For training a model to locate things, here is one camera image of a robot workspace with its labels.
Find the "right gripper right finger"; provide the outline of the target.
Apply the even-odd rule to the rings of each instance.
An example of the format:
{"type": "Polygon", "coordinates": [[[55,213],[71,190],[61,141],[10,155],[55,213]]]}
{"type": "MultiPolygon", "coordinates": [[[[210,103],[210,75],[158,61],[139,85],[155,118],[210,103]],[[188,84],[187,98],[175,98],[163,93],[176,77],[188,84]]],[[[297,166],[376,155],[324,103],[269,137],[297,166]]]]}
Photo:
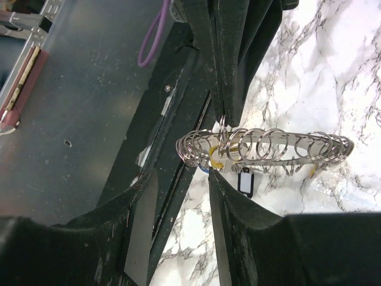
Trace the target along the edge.
{"type": "Polygon", "coordinates": [[[209,193],[221,285],[379,285],[380,214],[281,217],[215,170],[209,193]]]}

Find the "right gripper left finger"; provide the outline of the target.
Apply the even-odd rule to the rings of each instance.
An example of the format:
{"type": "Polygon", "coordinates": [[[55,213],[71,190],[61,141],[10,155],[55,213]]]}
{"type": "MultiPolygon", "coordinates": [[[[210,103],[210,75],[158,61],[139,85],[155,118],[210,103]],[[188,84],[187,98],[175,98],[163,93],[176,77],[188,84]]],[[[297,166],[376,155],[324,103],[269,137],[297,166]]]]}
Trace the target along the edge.
{"type": "Polygon", "coordinates": [[[65,225],[1,218],[2,285],[146,285],[158,178],[65,225]]]}

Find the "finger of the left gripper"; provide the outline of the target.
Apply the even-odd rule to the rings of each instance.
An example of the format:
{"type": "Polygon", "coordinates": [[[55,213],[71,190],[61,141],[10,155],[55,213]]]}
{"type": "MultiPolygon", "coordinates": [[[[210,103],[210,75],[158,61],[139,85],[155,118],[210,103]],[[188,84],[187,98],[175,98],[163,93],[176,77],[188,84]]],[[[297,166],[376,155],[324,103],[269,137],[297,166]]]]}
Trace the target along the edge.
{"type": "Polygon", "coordinates": [[[235,103],[238,59],[248,5],[248,1],[215,1],[214,4],[218,92],[226,123],[231,126],[239,122],[239,104],[235,103]]]}
{"type": "Polygon", "coordinates": [[[229,13],[229,1],[185,1],[184,8],[204,61],[216,118],[228,119],[223,24],[229,13]]]}

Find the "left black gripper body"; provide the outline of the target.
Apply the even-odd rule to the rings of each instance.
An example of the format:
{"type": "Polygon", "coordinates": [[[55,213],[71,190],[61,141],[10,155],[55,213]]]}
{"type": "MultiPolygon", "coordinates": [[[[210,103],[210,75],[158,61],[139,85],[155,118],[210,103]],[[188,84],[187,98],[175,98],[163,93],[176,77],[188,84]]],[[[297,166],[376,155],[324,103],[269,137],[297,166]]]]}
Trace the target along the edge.
{"type": "MultiPolygon", "coordinates": [[[[188,23],[185,1],[172,1],[170,14],[177,21],[188,23]]],[[[298,1],[248,1],[245,27],[238,59],[238,77],[253,77],[261,64],[276,32],[284,11],[292,10],[298,1]]]]}

